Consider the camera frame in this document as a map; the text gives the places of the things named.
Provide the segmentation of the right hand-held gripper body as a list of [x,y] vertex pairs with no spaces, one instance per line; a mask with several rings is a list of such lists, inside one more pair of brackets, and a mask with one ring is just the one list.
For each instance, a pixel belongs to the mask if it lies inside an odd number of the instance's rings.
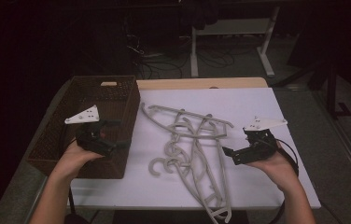
[[286,125],[287,123],[285,119],[255,117],[243,128],[249,146],[232,153],[234,164],[248,164],[272,157],[278,146],[274,135],[271,133],[271,129]]

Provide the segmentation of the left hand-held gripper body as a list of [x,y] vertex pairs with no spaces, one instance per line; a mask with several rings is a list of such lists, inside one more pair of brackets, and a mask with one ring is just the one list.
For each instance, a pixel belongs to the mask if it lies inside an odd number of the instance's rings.
[[114,150],[112,148],[114,143],[105,139],[106,127],[102,126],[102,120],[97,105],[93,105],[70,118],[66,118],[64,123],[67,125],[79,124],[75,138],[80,147],[109,157]]

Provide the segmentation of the brown wicker basket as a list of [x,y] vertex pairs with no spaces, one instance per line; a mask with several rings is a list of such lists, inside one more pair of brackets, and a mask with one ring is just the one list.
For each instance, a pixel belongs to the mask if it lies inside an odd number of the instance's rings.
[[[133,127],[140,105],[140,93],[133,76],[73,77],[63,92],[54,98],[48,120],[27,161],[44,175],[49,175],[76,134],[77,125],[67,125],[66,118],[97,105],[100,119],[120,119],[121,125],[105,128],[105,139],[112,143],[132,141]],[[122,179],[129,148],[114,149],[109,157],[90,162],[79,171],[80,178]]]

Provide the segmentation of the grey plastic clothes hanger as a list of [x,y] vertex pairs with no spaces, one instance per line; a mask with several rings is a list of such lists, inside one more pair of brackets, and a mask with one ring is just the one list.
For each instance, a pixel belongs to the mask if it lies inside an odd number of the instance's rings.
[[[183,161],[174,162],[183,183],[197,200],[197,202],[206,210],[213,224],[219,224],[220,220],[228,223],[232,218],[232,209],[229,199],[228,182],[226,178],[222,147],[219,141],[221,135],[211,118],[203,118],[198,128],[194,128],[191,122],[183,118],[182,122],[177,122],[176,127],[183,127],[189,133],[178,133],[175,140],[183,137],[192,139],[190,155],[187,156],[181,147],[173,144],[173,148],[178,154],[184,156]],[[210,164],[205,157],[201,139],[209,139],[215,142],[218,153],[218,176],[220,177],[221,187],[215,179]]]
[[162,105],[140,105],[142,113],[157,126],[179,137],[218,139],[227,136],[227,128],[234,125],[211,114],[201,115]]
[[173,148],[173,144],[175,144],[178,147],[181,147],[183,149],[183,151],[186,153],[187,156],[190,155],[190,150],[191,150],[191,146],[192,146],[192,140],[190,140],[190,148],[187,148],[187,143],[182,142],[180,140],[180,138],[178,139],[178,141],[176,141],[176,138],[173,138],[173,139],[169,140],[164,146],[164,154],[165,154],[165,156],[163,158],[161,158],[161,157],[154,158],[148,164],[147,168],[148,168],[148,171],[150,172],[151,175],[154,175],[154,176],[160,176],[161,175],[161,172],[158,172],[155,169],[156,165],[160,165],[167,174],[177,173],[178,176],[180,177],[176,167],[174,166],[174,162],[183,161],[184,160],[184,156],[182,154],[178,154],[175,151],[175,149]]
[[228,122],[211,114],[179,111],[164,146],[161,164],[167,173],[177,172],[190,194],[201,205],[220,207],[229,200],[220,139],[227,136]]

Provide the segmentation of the person's right hand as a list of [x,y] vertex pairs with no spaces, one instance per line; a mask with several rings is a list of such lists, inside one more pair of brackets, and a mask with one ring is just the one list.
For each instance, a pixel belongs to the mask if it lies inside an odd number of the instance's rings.
[[260,169],[283,192],[294,190],[300,185],[291,164],[278,151],[269,159],[250,162],[248,166]]

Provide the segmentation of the person's left hand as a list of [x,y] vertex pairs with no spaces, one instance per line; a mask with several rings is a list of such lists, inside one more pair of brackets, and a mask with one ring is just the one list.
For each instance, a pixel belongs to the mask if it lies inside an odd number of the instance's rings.
[[79,170],[88,162],[101,159],[102,155],[85,150],[76,142],[72,142],[53,169],[53,174],[58,177],[74,179]]

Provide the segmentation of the white table mat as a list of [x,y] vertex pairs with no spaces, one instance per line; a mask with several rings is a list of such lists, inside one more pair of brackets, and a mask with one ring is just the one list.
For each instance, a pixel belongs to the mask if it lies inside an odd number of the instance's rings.
[[[248,146],[243,129],[254,118],[285,120],[274,92],[269,88],[141,91],[141,102],[133,129],[133,140],[122,179],[76,179],[72,182],[75,205],[114,209],[180,209],[201,210],[203,207],[191,195],[177,172],[167,173],[156,163],[158,176],[148,170],[155,158],[165,156],[164,146],[171,134],[163,129],[175,120],[175,115],[163,110],[152,112],[156,122],[144,113],[151,105],[161,105],[201,115],[210,114],[227,120],[227,136],[220,140],[225,147],[239,149]],[[240,164],[216,149],[216,142],[204,139],[204,154],[217,183],[221,182],[220,167],[224,166],[230,204],[234,210],[273,209],[283,202],[283,194],[262,171]]]

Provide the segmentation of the black metal stand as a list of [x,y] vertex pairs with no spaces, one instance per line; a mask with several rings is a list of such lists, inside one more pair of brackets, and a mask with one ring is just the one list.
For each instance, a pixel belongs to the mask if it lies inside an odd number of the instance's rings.
[[333,119],[337,119],[339,117],[350,117],[351,111],[348,109],[345,103],[339,103],[336,101],[337,72],[336,66],[332,60],[318,60],[296,72],[292,76],[272,84],[272,87],[286,87],[293,81],[296,81],[297,79],[300,79],[308,74],[312,74],[307,83],[307,87],[311,91],[318,91],[324,85],[324,82],[327,82],[326,108],[330,116]]

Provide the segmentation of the white metal desk frame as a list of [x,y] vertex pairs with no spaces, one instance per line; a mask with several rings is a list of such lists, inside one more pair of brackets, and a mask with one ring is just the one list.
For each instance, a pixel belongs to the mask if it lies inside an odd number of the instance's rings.
[[206,26],[203,30],[192,28],[190,54],[191,76],[199,76],[196,54],[196,37],[198,35],[264,35],[262,44],[257,47],[257,53],[259,54],[266,76],[274,77],[274,70],[266,55],[266,51],[269,47],[279,10],[280,7],[274,7],[272,15],[269,18],[219,20],[214,25]]

